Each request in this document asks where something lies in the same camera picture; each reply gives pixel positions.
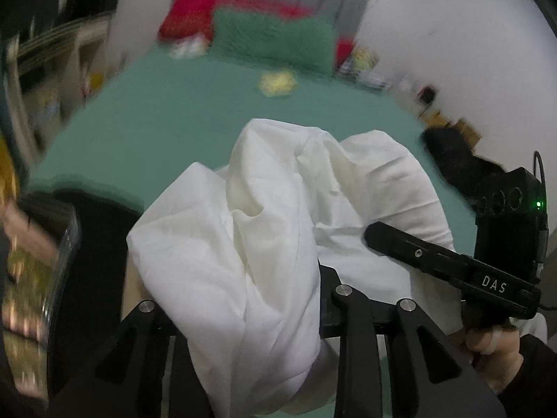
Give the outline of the person's right hand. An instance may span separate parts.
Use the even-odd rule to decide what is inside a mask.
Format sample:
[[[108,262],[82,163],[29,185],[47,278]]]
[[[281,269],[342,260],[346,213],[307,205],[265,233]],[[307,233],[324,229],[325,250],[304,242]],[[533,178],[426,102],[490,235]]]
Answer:
[[[477,361],[475,371],[495,394],[501,394],[511,384],[524,362],[515,326],[496,326],[487,332],[462,327],[449,334],[448,339],[470,363]]]

